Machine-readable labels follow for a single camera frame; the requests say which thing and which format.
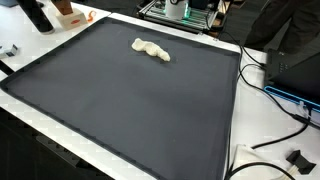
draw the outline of table surface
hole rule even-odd
[[[85,25],[71,31],[64,31],[54,17],[56,12],[54,6],[49,3],[48,0],[43,0],[42,2],[46,5],[44,12],[56,29],[56,32],[52,35],[41,35],[31,24],[30,20],[24,15],[19,6],[14,8],[0,6],[0,44],[12,43],[16,44],[19,48],[19,52],[15,57],[2,60],[13,70],[18,70],[27,65],[86,28]],[[239,47],[236,45],[221,42],[207,35],[195,35],[116,13],[111,14],[110,12],[78,4],[72,5],[73,7],[83,11],[86,16],[91,10],[95,10],[97,12],[97,16],[94,21],[97,21],[102,17],[109,16],[110,18],[119,19],[128,23],[137,24],[204,44],[228,49],[230,51],[240,51]],[[248,52],[255,59],[265,62],[265,53],[250,49],[248,49]],[[242,66],[247,63],[252,63],[252,61],[244,55],[242,59]],[[264,76],[263,72],[255,68],[248,68],[244,72],[244,75],[250,83],[262,86]],[[3,72],[0,72],[0,80],[5,77],[6,75]],[[282,99],[278,100],[287,110],[297,112],[296,105],[293,103]],[[1,90],[0,106],[114,179],[154,179],[147,173],[110,153],[94,142],[66,128],[26,104],[15,100],[13,97],[7,95]],[[232,120],[231,157],[233,157],[236,145],[238,144],[252,146],[261,142],[286,136],[296,132],[301,127],[301,123],[291,119],[280,111],[279,108],[265,95],[248,87],[242,81],[239,82]],[[319,164],[320,131],[314,128],[308,128],[303,134],[295,138],[258,149],[257,151],[259,155],[266,157],[269,162],[283,168],[288,168],[290,164],[286,162],[285,157],[288,153],[297,149],[300,149],[302,154],[308,160]],[[319,178],[319,166],[316,166],[310,175],[296,176],[296,179],[298,180],[315,180]]]

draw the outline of white table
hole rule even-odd
[[[17,56],[3,60],[3,62],[13,70],[18,70],[19,68],[27,65],[86,28],[86,26],[82,26],[72,31],[63,31],[54,17],[54,6],[51,3],[48,3],[47,0],[44,3],[46,4],[44,11],[56,28],[56,32],[48,36],[41,35],[19,7],[11,9],[0,7],[0,44],[14,43],[20,48]],[[110,18],[119,19],[128,23],[137,24],[208,45],[217,46],[235,52],[240,51],[239,47],[236,45],[221,42],[206,35],[195,35],[78,4],[73,4],[73,6],[85,12],[85,15],[87,15],[89,11],[95,10],[97,12],[97,16],[94,21],[97,21],[102,17],[109,16]],[[248,50],[248,52],[261,62],[264,62],[266,59],[265,53],[254,50]],[[244,55],[242,65],[247,63],[252,63],[252,61]],[[263,72],[254,68],[248,68],[244,74],[250,83],[262,86]],[[0,80],[5,77],[6,75],[0,72]],[[296,112],[294,104],[280,99],[279,101],[289,111]],[[66,128],[26,104],[15,100],[13,97],[7,95],[1,90],[0,106],[114,179],[154,179],[147,173],[113,155],[99,145],[96,145],[94,142]],[[291,134],[301,127],[302,125],[299,122],[291,119],[281,112],[266,96],[248,87],[243,82],[239,83],[233,113],[231,155],[233,155],[237,144],[246,144],[248,146],[259,144],[261,142],[270,141]],[[258,152],[262,156],[267,157],[267,159],[272,163],[283,168],[288,168],[289,163],[286,162],[285,157],[288,155],[288,152],[296,149],[300,149],[303,155],[310,161],[319,164],[320,131],[314,128],[308,128],[298,137],[279,144],[261,148]],[[316,180],[319,178],[320,168],[318,166],[316,166],[313,172],[308,176],[297,176],[298,180]]]

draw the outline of black mat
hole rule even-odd
[[[135,38],[166,49],[163,63]],[[103,19],[1,88],[159,179],[222,179],[239,54]]]

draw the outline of black plug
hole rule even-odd
[[[301,155],[300,150],[294,151],[288,158],[292,165],[297,166],[300,174],[309,174],[316,164],[309,162],[306,158]]]

